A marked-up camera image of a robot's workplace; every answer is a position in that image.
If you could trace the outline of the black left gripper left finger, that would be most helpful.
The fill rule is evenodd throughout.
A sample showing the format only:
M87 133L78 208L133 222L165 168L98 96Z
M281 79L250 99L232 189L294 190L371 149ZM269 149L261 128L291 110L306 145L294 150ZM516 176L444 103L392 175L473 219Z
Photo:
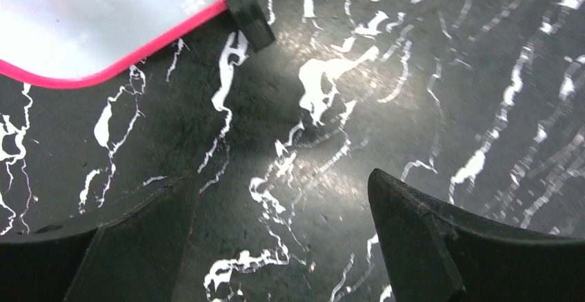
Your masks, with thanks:
M2 301L169 301L195 214L195 173L1 237Z

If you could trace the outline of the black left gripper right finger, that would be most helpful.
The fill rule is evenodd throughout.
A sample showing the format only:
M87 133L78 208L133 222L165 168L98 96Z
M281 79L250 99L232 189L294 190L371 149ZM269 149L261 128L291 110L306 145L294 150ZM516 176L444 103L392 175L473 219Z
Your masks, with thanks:
M397 301L583 301L584 240L468 212L380 169L368 200Z

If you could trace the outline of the pink framed whiteboard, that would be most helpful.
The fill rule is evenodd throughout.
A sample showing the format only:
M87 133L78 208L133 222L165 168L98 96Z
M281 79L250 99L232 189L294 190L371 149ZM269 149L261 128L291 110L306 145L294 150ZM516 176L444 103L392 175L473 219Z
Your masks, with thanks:
M104 82L235 0L1 0L1 73L45 88Z

